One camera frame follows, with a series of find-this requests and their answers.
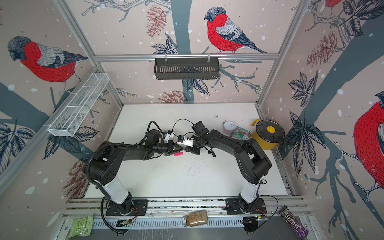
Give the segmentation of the pink usb drive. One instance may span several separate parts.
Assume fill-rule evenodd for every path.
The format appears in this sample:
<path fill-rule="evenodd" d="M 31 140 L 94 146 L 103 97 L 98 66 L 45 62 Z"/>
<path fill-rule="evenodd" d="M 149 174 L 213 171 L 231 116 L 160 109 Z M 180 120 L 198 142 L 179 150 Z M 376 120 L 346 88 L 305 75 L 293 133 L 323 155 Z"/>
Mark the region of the pink usb drive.
<path fill-rule="evenodd" d="M 175 153 L 174 156 L 178 157 L 178 156 L 182 156 L 183 154 L 184 154 L 183 152 L 179 152 L 179 153 Z"/>

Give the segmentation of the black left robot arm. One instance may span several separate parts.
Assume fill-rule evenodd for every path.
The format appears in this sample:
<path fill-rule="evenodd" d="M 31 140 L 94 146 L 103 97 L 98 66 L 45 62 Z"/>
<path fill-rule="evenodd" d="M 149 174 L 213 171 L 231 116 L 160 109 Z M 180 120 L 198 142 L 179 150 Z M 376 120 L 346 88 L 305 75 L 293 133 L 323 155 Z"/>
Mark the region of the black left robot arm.
<path fill-rule="evenodd" d="M 133 213 L 134 217 L 128 220 L 129 223 L 133 223 L 139 215 L 132 194 L 118 178 L 120 167 L 124 161 L 148 161 L 181 153 L 184 148 L 172 140 L 167 140 L 168 133 L 164 132 L 155 121 L 150 121 L 139 143 L 105 141 L 84 164 L 83 172 L 87 180 L 104 195 L 100 205 L 103 223 L 117 235 L 124 235 L 128 230 L 117 229 L 108 223 L 104 207 L 111 207 L 119 216 Z"/>

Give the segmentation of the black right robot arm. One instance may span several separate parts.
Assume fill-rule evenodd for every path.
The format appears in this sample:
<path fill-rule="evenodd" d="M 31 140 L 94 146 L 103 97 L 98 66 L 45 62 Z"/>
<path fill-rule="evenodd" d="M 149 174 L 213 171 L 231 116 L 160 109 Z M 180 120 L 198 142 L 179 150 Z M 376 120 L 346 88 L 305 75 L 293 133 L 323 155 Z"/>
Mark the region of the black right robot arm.
<path fill-rule="evenodd" d="M 193 143 L 191 147 L 187 147 L 188 152 L 199 155 L 201 149 L 206 149 L 215 158 L 214 149 L 222 150 L 235 157 L 245 180 L 239 196 L 236 199 L 226 199 L 224 210 L 227 214 L 265 216 L 267 214 L 265 203 L 258 192 L 260 186 L 266 183 L 263 177 L 268 174 L 272 163 L 258 142 L 253 138 L 246 141 L 238 140 L 225 136 L 217 130 L 210 131 L 201 121 L 192 125 L 192 129 Z"/>

